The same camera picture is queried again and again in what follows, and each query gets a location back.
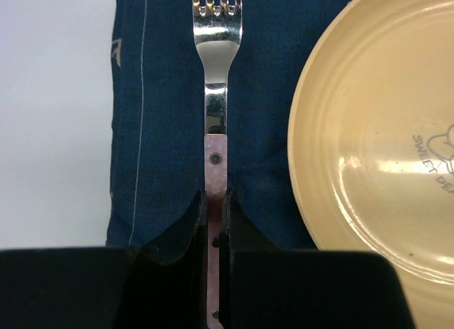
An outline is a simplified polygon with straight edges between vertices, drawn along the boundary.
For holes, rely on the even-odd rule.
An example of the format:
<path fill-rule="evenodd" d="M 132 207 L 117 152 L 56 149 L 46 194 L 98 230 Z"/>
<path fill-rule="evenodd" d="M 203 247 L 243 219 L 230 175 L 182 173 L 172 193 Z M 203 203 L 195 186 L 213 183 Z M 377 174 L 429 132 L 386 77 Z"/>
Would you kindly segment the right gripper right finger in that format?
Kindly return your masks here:
<path fill-rule="evenodd" d="M 368 251 L 286 250 L 223 200 L 219 320 L 225 328 L 413 328 L 399 277 Z"/>

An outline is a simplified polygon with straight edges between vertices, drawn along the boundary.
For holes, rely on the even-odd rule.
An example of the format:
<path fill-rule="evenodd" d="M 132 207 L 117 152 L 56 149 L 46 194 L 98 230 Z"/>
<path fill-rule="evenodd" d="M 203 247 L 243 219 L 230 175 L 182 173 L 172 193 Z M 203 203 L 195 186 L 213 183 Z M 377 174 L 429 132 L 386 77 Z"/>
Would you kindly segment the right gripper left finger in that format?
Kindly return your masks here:
<path fill-rule="evenodd" d="M 141 247 L 1 252 L 2 328 L 205 328 L 206 195 Z"/>

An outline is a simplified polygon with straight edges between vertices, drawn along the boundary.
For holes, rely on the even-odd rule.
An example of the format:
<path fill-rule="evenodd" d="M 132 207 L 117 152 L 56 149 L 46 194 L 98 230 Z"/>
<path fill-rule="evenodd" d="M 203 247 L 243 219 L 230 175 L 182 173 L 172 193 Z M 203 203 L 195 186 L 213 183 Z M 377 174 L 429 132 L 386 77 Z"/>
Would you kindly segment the yellow round plate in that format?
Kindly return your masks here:
<path fill-rule="evenodd" d="M 453 327 L 453 0 L 352 0 L 304 65 L 288 160 L 322 250 L 370 250 L 418 328 Z"/>

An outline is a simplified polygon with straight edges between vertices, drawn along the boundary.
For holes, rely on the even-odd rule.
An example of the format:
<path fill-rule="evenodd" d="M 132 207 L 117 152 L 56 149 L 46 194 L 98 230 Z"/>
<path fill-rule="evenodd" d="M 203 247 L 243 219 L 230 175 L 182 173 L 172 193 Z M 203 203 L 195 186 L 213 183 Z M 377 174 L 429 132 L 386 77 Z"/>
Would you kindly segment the dark blue fish-print cloth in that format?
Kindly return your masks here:
<path fill-rule="evenodd" d="M 228 179 L 254 224 L 286 249 L 313 247 L 289 180 L 287 125 L 301 69 L 351 0 L 243 0 L 228 84 Z M 107 245 L 146 244 L 204 186 L 204 73 L 192 0 L 116 0 Z"/>

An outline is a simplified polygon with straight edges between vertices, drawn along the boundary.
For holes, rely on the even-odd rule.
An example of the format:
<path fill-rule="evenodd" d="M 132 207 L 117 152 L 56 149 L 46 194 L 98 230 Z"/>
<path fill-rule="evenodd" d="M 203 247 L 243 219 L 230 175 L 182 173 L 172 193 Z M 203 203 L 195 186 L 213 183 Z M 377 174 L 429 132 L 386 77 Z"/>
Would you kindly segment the pink-handled metal fork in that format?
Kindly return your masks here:
<path fill-rule="evenodd" d="M 228 76 L 243 36 L 243 0 L 192 0 L 196 51 L 204 68 L 204 188 L 207 206 L 206 324 L 219 320 L 219 249 L 214 246 L 222 224 L 228 186 Z"/>

